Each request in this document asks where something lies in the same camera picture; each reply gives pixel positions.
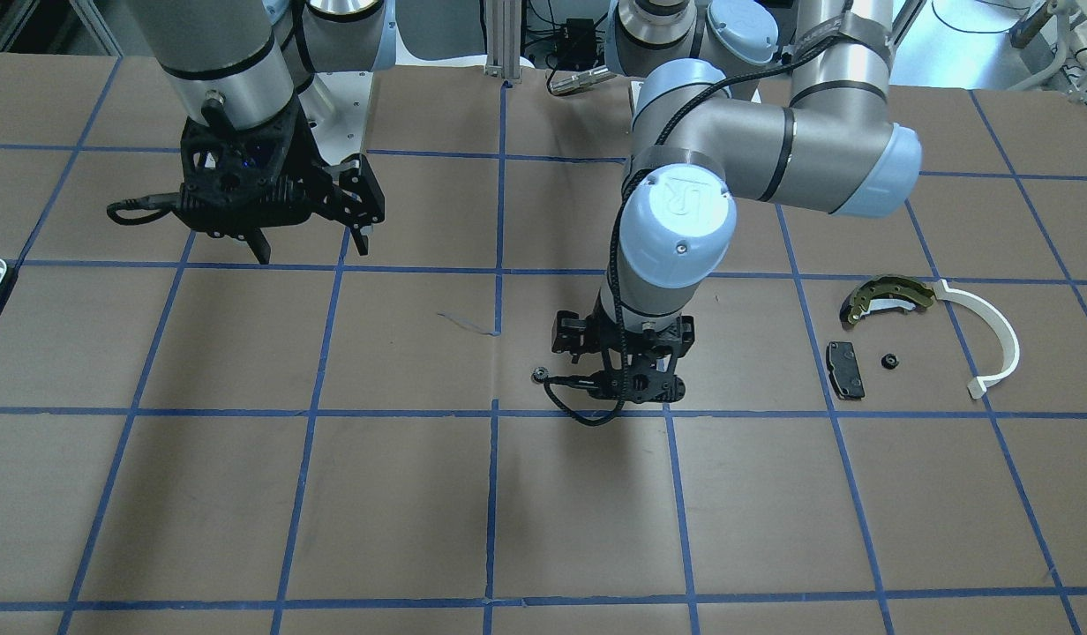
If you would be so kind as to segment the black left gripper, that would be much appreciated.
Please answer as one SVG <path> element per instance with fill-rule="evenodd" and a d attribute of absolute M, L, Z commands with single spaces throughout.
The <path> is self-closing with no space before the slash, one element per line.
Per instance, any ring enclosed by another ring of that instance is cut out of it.
<path fill-rule="evenodd" d="M 674 318 L 664 329 L 633 332 L 619 329 L 603 306 L 596 306 L 587 318 L 560 310 L 552 329 L 552 351 L 572 354 L 573 362 L 582 354 L 599 353 L 603 370 L 589 377 L 551 377 L 551 384 L 574 387 L 599 400 L 677 402 L 687 387 L 674 370 L 694 343 L 695 320 L 690 315 Z"/>

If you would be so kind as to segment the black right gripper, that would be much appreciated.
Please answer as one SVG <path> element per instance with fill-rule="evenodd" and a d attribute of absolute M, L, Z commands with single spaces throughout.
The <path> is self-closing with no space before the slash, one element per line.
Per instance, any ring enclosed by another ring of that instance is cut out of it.
<path fill-rule="evenodd" d="M 268 265 L 272 246 L 262 229 L 318 214 L 349 228 L 358 256 L 368 256 L 386 201 L 367 157 L 355 153 L 341 165 L 323 161 L 297 97 L 248 130 L 234 128 L 228 105 L 228 98 L 208 95 L 200 113 L 213 123 L 184 126 L 176 217 L 197 232 L 243 238 L 258 264 Z"/>

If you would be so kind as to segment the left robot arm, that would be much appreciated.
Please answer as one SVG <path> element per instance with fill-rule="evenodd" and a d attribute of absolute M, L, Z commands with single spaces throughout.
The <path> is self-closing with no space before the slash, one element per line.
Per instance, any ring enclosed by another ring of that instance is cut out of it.
<path fill-rule="evenodd" d="M 891 121 L 890 1 L 798 1 L 791 35 L 757 1 L 613 1 L 605 64 L 641 79 L 611 253 L 586 318 L 552 350 L 600 354 L 589 377 L 533 378 L 615 407 L 674 402 L 695 343 L 682 310 L 723 261 L 745 200 L 883 217 L 905 202 L 919 134 Z"/>

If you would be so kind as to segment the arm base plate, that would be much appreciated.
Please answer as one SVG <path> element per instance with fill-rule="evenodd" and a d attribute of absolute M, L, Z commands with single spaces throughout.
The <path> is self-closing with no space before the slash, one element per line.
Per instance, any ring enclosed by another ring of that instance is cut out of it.
<path fill-rule="evenodd" d="M 300 95 L 318 152 L 328 164 L 365 152 L 374 80 L 370 71 L 318 73 Z"/>

